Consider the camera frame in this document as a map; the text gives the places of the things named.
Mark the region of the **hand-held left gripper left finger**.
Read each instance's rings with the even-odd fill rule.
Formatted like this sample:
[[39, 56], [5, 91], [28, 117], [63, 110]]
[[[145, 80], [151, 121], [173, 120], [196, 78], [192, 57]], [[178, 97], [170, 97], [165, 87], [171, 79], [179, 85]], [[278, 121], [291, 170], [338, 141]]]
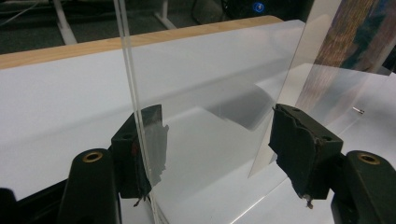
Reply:
[[135, 206], [146, 200], [153, 186], [161, 181], [165, 170], [167, 134], [169, 126], [163, 126], [161, 105], [152, 105], [141, 111], [145, 130], [151, 175], [148, 177], [138, 139], [134, 115], [131, 115], [111, 138], [116, 186], [121, 198], [137, 199]]

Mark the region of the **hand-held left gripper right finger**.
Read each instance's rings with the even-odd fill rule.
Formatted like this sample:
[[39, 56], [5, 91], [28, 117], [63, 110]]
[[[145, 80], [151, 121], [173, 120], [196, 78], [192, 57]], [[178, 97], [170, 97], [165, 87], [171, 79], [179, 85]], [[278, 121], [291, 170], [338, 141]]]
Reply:
[[341, 155], [344, 141], [299, 108], [276, 104], [273, 110], [268, 146], [296, 194], [312, 207], [313, 200], [328, 196], [331, 165]]

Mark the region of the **clear acrylic panel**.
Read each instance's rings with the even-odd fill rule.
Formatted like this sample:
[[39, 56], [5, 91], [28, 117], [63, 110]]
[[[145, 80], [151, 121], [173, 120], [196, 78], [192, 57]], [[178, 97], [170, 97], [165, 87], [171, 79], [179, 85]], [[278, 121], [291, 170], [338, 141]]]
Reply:
[[304, 24], [139, 46], [125, 0], [115, 5], [155, 224], [246, 222], [285, 180], [269, 129]]
[[277, 101], [396, 167], [396, 0], [313, 0]]

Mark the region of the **wooden table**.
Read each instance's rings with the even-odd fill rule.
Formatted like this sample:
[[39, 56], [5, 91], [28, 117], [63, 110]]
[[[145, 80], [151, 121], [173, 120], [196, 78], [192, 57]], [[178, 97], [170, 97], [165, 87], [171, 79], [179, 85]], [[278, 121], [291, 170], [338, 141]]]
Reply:
[[[131, 41], [134, 47], [140, 47], [149, 44], [177, 40], [181, 38], [194, 37], [198, 35], [210, 35], [214, 33], [221, 33], [280, 22], [282, 22], [282, 20], [275, 16], [260, 16], [255, 18], [247, 18], [234, 21], [222, 21], [192, 27], [177, 28], [141, 35], [132, 35]], [[8, 69], [35, 63], [46, 63], [120, 48], [120, 39], [118, 37], [115, 37], [78, 43], [75, 45], [0, 54], [0, 69]]]

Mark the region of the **white metal stand leg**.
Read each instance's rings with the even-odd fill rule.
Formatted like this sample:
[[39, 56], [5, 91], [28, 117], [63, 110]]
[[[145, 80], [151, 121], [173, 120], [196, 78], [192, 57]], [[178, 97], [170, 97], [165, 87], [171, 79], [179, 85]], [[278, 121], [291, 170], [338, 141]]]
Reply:
[[52, 0], [56, 15], [57, 15], [57, 25], [58, 29], [61, 33], [62, 39], [66, 45], [75, 45], [77, 44], [77, 40], [74, 36], [74, 33], [67, 21], [67, 18], [64, 14], [64, 9], [61, 3], [61, 0]]
[[161, 0], [161, 7], [154, 13], [155, 18], [168, 30], [174, 30], [177, 27], [168, 18], [169, 0]]

